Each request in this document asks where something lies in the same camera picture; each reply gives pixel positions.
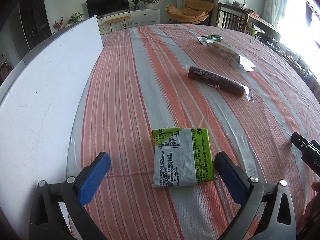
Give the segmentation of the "person's right hand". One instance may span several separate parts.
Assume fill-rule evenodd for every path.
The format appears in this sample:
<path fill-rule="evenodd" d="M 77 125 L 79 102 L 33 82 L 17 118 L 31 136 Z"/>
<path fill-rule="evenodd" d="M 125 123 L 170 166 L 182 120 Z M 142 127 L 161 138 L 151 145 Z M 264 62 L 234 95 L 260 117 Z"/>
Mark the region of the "person's right hand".
<path fill-rule="evenodd" d="M 297 226 L 296 239 L 319 239 L 319 181 L 312 183 L 317 195 L 307 204 Z"/>

